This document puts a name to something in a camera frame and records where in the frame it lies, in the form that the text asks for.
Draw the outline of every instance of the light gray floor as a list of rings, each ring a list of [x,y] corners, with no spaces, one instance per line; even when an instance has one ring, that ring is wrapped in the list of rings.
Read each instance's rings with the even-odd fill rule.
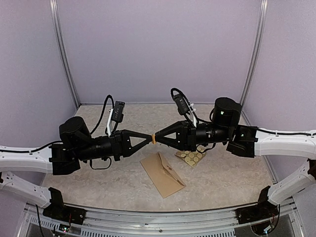
[[[213,106],[196,105],[197,115],[208,120]],[[77,116],[84,118],[89,130],[97,123],[102,106],[81,106]],[[94,136],[104,135],[108,109]],[[176,105],[125,105],[124,120],[118,129],[153,134],[168,125],[184,120]],[[59,189],[64,202],[119,210],[177,211],[228,207],[255,202],[261,189],[271,185],[262,158],[240,158],[217,144],[215,149],[191,168],[162,144],[149,144],[131,157],[113,162],[108,170],[92,170],[81,162],[81,169],[67,176],[47,175],[43,185]],[[163,199],[143,169],[141,159],[162,152],[187,185]],[[108,163],[95,160],[95,167]]]

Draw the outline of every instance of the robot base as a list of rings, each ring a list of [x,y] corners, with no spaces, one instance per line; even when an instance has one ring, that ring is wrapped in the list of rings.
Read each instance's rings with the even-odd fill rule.
[[[43,215],[67,223],[82,225],[86,210],[64,205],[61,192],[54,188],[49,188],[49,190],[51,193],[51,204],[44,209]]]
[[[258,204],[254,206],[238,208],[236,210],[236,215],[239,224],[260,221],[263,219],[270,218],[273,215],[277,216],[279,214],[277,206],[268,202],[269,188],[270,186],[267,186],[261,191]]]

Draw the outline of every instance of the metal frame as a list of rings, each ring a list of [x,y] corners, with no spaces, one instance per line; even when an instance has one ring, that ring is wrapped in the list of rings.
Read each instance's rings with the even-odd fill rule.
[[[249,89],[250,89],[250,84],[251,84],[253,74],[256,68],[262,36],[263,36],[263,30],[264,30],[265,22],[266,22],[267,8],[268,8],[268,0],[261,0],[261,8],[260,8],[259,22],[258,22],[258,27],[257,27],[256,40],[255,40],[255,44],[252,50],[251,61],[250,61],[250,66],[247,72],[246,83],[243,88],[243,92],[240,99],[240,103],[242,106],[244,106],[246,102]]]
[[[249,226],[250,223],[239,225],[235,210],[237,207],[228,207],[217,210],[192,211],[192,212],[136,212],[118,211],[100,208],[84,207],[87,210],[83,225],[72,224],[76,234],[69,236],[163,236],[163,237],[192,237],[192,236],[225,236],[220,233],[230,233],[234,236],[234,229]],[[289,215],[295,237],[304,237],[301,220],[292,198],[281,205],[281,216]],[[51,220],[40,215],[43,228],[53,229],[59,224],[66,224]],[[22,225],[18,230],[18,237],[25,237],[30,224],[38,225],[37,212],[33,205],[27,204],[23,213]]]
[[[67,83],[68,83],[74,104],[75,104],[76,108],[78,109],[80,106],[80,101],[79,101],[79,97],[78,97],[78,93],[77,93],[77,90],[75,87],[75,83],[74,83],[74,80],[73,80],[73,77],[71,75],[70,68],[69,68],[68,58],[67,58],[67,54],[66,54],[66,50],[65,50],[65,46],[64,46],[63,35],[62,35],[61,25],[60,25],[60,20],[59,20],[57,0],[49,0],[49,3],[50,3],[51,15],[53,18],[53,24],[54,24],[54,29],[55,29],[56,39],[57,39],[57,45],[59,48],[60,57],[61,57],[63,67],[65,70]]]

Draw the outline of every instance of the lavender wall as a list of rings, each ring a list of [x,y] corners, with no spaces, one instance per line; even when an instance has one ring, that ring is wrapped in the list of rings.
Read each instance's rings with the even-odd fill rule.
[[[169,102],[179,87],[195,102],[241,97],[260,0],[59,1],[82,103],[106,94]]]
[[[49,1],[0,1],[0,143],[33,147],[58,139],[75,112]],[[18,173],[40,183],[38,173]],[[0,192],[0,236],[12,237],[25,201]]]
[[[316,128],[316,1],[270,0],[260,55],[245,112],[253,125]],[[304,158],[269,157],[279,178]],[[294,199],[308,236],[316,233],[316,185]]]

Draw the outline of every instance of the vertical metal pole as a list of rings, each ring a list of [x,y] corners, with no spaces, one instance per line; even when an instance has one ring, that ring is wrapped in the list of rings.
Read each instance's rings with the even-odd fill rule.
[[[69,63],[68,63],[67,54],[66,54],[66,50],[65,50],[65,46],[64,46],[64,41],[63,41],[63,35],[61,32],[60,20],[59,20],[59,15],[58,15],[57,0],[49,0],[49,3],[50,3],[51,15],[53,18],[53,24],[54,24],[54,28],[55,28],[57,45],[59,48],[60,57],[61,57],[63,67],[65,70],[67,83],[68,83],[74,104],[75,104],[76,108],[78,109],[80,106],[80,101],[79,101],[77,90],[76,90],[76,87],[75,87],[75,84],[73,81],[73,77],[71,75],[70,68],[69,68]]]
[[[264,30],[264,26],[266,22],[267,8],[268,8],[268,0],[261,0],[260,16],[259,16],[259,22],[258,22],[258,27],[257,27],[255,44],[252,50],[251,61],[250,61],[250,66],[247,73],[246,83],[243,88],[242,96],[240,99],[240,104],[242,106],[244,106],[246,102],[247,95],[250,89],[250,84],[253,78],[253,73],[256,68],[257,59],[258,59],[258,55],[260,51],[260,45],[261,45],[262,36],[263,36],[263,30]]]

